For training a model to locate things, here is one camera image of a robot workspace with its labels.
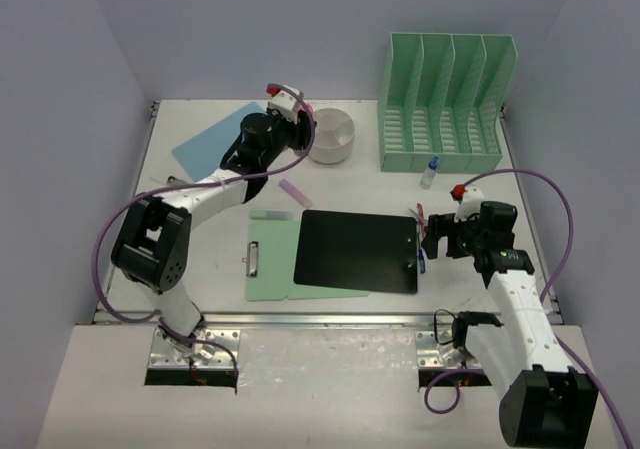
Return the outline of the black clipboard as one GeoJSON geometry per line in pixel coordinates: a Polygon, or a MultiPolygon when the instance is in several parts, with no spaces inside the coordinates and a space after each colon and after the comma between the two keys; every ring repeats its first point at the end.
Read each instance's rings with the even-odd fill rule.
{"type": "Polygon", "coordinates": [[[302,213],[296,284],[414,295],[418,275],[413,218],[323,210],[302,213]]]}

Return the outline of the small clear spray bottle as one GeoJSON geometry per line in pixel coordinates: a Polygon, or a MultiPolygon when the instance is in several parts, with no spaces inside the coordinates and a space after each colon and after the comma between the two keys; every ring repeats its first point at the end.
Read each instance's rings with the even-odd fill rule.
{"type": "Polygon", "coordinates": [[[431,187],[438,172],[439,166],[440,157],[438,155],[435,155],[430,159],[420,179],[419,185],[422,189],[429,189],[431,187]]]}

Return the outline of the green highlighter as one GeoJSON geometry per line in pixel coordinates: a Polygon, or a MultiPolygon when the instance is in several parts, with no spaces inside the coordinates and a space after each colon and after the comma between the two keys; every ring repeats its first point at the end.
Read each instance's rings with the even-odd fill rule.
{"type": "Polygon", "coordinates": [[[294,218],[294,215],[288,211],[279,210],[251,210],[249,212],[251,220],[276,220],[288,221],[294,218]]]}

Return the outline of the black handled scissors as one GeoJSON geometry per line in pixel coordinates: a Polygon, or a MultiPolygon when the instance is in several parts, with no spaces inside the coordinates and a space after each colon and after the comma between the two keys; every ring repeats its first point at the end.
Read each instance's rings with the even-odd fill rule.
{"type": "Polygon", "coordinates": [[[424,217],[422,215],[420,215],[417,211],[410,209],[409,210],[410,214],[414,217],[414,219],[416,220],[416,222],[419,224],[419,226],[424,229],[425,228],[425,220],[424,217]]]}

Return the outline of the pink glue bottle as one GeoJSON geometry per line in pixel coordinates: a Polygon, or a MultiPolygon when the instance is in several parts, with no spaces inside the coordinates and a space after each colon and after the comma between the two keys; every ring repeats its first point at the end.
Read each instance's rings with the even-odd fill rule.
{"type": "Polygon", "coordinates": [[[304,105],[300,106],[299,112],[300,113],[310,113],[310,114],[313,115],[314,114],[314,109],[313,109],[312,104],[310,104],[309,102],[305,102],[304,105]]]}

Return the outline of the red pen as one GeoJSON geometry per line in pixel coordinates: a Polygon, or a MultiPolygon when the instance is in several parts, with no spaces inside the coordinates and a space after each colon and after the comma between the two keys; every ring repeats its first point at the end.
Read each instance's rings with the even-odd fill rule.
{"type": "Polygon", "coordinates": [[[420,227],[421,227],[421,234],[422,236],[426,236],[426,223],[425,223],[425,219],[424,219],[424,211],[423,211],[423,206],[421,203],[417,203],[416,204],[416,209],[417,209],[417,213],[420,217],[420,227]]]}

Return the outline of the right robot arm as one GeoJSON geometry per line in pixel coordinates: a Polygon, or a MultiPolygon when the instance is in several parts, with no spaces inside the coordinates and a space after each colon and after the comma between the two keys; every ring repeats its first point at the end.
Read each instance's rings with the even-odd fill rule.
{"type": "Polygon", "coordinates": [[[475,358],[499,398],[499,426],[505,443],[518,448],[583,448],[598,390],[575,369],[560,345],[538,294],[529,255],[515,248],[514,206],[463,203],[457,212],[427,220],[422,247],[438,256],[470,257],[498,307],[497,314],[464,311],[446,337],[456,361],[475,358]]]}

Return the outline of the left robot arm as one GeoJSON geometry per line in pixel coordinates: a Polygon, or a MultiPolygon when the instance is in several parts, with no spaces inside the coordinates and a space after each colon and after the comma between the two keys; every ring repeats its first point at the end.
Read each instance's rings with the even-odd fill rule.
{"type": "Polygon", "coordinates": [[[172,349],[187,362],[198,361],[208,348],[207,336],[196,330],[202,314],[182,283],[192,233],[219,213],[255,198],[284,150],[309,150],[315,129],[312,113],[304,106],[292,116],[275,108],[246,115],[211,175],[164,196],[145,196],[126,212],[111,262],[155,296],[160,322],[173,337],[172,349]]]}

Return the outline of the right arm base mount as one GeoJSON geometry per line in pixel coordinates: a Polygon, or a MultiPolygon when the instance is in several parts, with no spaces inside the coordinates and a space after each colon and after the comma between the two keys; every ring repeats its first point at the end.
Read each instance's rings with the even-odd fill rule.
{"type": "Polygon", "coordinates": [[[426,388],[437,376],[457,369],[469,369],[469,372],[449,375],[436,383],[445,386],[455,383],[459,387],[488,387],[488,378],[482,373],[481,366],[475,358],[455,349],[451,343],[445,344],[451,331],[440,331],[437,342],[433,330],[417,330],[414,333],[416,348],[418,386],[426,388]]]}

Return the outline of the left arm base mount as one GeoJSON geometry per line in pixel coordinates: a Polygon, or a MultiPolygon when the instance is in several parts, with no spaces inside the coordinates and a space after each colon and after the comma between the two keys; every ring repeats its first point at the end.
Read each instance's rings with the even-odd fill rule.
{"type": "Polygon", "coordinates": [[[206,344],[185,346],[157,328],[151,340],[147,386],[205,386],[236,389],[241,330],[205,326],[193,334],[206,344]]]}

